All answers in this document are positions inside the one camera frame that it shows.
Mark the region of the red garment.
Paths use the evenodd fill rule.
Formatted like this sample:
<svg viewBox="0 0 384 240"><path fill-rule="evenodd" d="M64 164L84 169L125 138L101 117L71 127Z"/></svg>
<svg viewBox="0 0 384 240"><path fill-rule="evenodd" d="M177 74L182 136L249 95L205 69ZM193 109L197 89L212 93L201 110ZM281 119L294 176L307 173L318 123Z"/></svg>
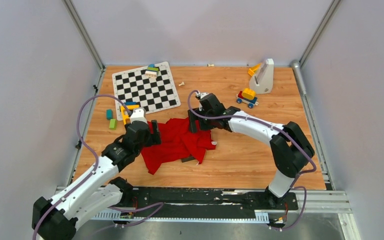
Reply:
<svg viewBox="0 0 384 240"><path fill-rule="evenodd" d="M166 123L159 123L161 144L145 147L141 151L149 174L155 174L161 164L188 158L190 156L201 164L206 152L216 149L209 130L192 133L188 118L171 118Z"/></svg>

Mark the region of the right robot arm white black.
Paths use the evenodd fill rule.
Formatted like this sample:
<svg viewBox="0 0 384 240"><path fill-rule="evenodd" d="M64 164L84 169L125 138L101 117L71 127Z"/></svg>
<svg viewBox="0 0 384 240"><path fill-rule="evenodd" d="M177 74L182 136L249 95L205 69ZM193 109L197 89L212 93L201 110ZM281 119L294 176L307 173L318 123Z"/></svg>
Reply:
<svg viewBox="0 0 384 240"><path fill-rule="evenodd" d="M199 101L197 108L188 106L191 132L222 129L243 134L270 147L276 166L274 178L266 188L265 201L270 208L278 209L285 203L285 195L297 179L307 173L304 169L307 164L312 166L309 172L316 171L315 150L297 123L273 123L234 106L226 108L213 93L193 90L189 96Z"/></svg>

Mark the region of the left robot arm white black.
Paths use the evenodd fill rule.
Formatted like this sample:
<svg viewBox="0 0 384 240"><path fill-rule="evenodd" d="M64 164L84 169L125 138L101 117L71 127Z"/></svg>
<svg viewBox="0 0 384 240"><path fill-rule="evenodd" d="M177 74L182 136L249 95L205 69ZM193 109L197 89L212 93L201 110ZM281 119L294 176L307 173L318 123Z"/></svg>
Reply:
<svg viewBox="0 0 384 240"><path fill-rule="evenodd" d="M76 232L104 209L133 201L132 186L118 174L145 147L161 144L158 122L136 120L125 134L107 145L97 161L78 179L50 199L43 196L33 204L32 239L71 240Z"/></svg>

